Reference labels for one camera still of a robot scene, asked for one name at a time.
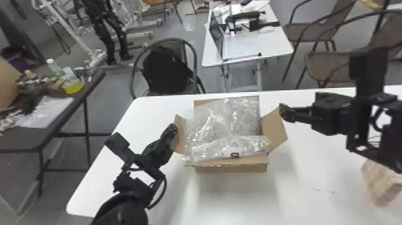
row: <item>laptop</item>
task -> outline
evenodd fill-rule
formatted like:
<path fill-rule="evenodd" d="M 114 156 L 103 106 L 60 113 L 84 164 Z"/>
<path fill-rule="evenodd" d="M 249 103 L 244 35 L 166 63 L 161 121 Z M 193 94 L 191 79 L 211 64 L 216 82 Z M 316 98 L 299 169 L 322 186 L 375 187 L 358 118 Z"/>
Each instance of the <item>laptop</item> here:
<path fill-rule="evenodd" d="M 225 35 L 222 26 L 218 23 L 213 13 L 209 24 L 209 32 L 223 61 L 261 55 L 255 45 L 258 34 Z"/>

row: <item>table leg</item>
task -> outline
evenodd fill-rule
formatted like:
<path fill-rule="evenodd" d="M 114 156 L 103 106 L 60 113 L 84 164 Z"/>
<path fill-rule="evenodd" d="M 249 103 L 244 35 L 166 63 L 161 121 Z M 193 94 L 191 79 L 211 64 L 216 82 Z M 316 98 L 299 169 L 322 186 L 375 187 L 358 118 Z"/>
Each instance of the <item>table leg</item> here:
<path fill-rule="evenodd" d="M 88 159 L 88 167 L 91 167 L 92 160 L 91 160 L 91 144 L 89 140 L 89 121 L 88 121 L 88 104 L 87 100 L 84 101 L 84 122 L 85 122 L 85 140 L 87 145 L 87 159 Z"/>
<path fill-rule="evenodd" d="M 263 90 L 263 84 L 262 84 L 262 77 L 261 77 L 261 62 L 257 62 L 257 71 L 255 72 L 257 74 L 257 91 L 262 91 Z"/>
<path fill-rule="evenodd" d="M 230 90 L 232 89 L 232 75 L 230 74 L 230 67 L 229 65 L 226 66 L 227 67 L 227 73 L 226 73 L 226 79 L 227 79 L 227 88 Z"/>
<path fill-rule="evenodd" d="M 221 72 L 222 74 L 220 75 L 220 77 L 221 77 L 222 90 L 224 92 L 229 92 L 229 89 L 227 87 L 227 75 L 225 73 L 225 67 L 223 65 L 221 65 Z"/>
<path fill-rule="evenodd" d="M 36 178 L 37 181 L 39 181 L 39 190 L 38 190 L 38 197 L 42 196 L 42 188 L 43 188 L 43 178 L 44 178 L 44 162 L 43 162 L 43 150 L 39 150 L 38 152 L 39 156 L 39 175 Z"/>

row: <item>clutter on table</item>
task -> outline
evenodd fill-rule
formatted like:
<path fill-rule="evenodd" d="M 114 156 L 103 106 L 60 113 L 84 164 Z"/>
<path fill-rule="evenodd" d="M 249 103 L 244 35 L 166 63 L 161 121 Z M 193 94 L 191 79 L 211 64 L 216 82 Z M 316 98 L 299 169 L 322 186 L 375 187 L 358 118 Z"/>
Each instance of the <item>clutter on table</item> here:
<path fill-rule="evenodd" d="M 62 69 L 53 59 L 47 62 L 52 74 L 42 76 L 25 70 L 16 80 L 19 97 L 11 107 L 0 108 L 0 135 L 16 126 L 47 127 L 74 100 L 48 95 L 77 93 L 83 88 L 86 78 L 89 82 L 92 79 L 93 71 L 84 68 L 73 71 L 70 67 Z"/>

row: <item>plastic wrap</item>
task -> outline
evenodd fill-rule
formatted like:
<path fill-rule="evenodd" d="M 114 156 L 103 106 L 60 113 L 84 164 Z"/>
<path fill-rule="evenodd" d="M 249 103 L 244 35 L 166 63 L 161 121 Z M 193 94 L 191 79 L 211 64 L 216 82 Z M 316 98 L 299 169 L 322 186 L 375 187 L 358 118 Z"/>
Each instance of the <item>plastic wrap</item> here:
<path fill-rule="evenodd" d="M 185 159 L 198 162 L 269 152 L 259 109 L 258 97 L 247 97 L 220 99 L 185 112 Z"/>
<path fill-rule="evenodd" d="M 31 114 L 18 120 L 17 125 L 29 128 L 46 128 L 73 100 L 73 98 L 45 96 Z"/>

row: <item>open cardboard box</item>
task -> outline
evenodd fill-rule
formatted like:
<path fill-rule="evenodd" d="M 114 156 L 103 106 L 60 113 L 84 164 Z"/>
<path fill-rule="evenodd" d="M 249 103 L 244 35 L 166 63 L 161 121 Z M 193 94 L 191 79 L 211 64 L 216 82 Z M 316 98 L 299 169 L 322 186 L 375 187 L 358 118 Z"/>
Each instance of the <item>open cardboard box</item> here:
<path fill-rule="evenodd" d="M 217 99 L 194 101 L 194 107 L 214 100 Z M 174 124 L 178 127 L 178 134 L 173 143 L 173 150 L 179 154 L 183 154 L 187 141 L 184 132 L 185 118 L 176 115 Z M 279 115 L 279 108 L 262 116 L 261 130 L 262 134 L 271 140 L 270 148 L 272 150 L 278 148 L 288 139 L 282 118 Z M 185 166 L 192 166 L 197 173 L 266 172 L 268 163 L 268 155 L 259 155 L 238 159 L 208 160 L 197 163 L 187 162 Z"/>
<path fill-rule="evenodd" d="M 8 107 L 18 96 L 16 79 L 19 76 L 19 71 L 0 57 L 0 110 Z"/>

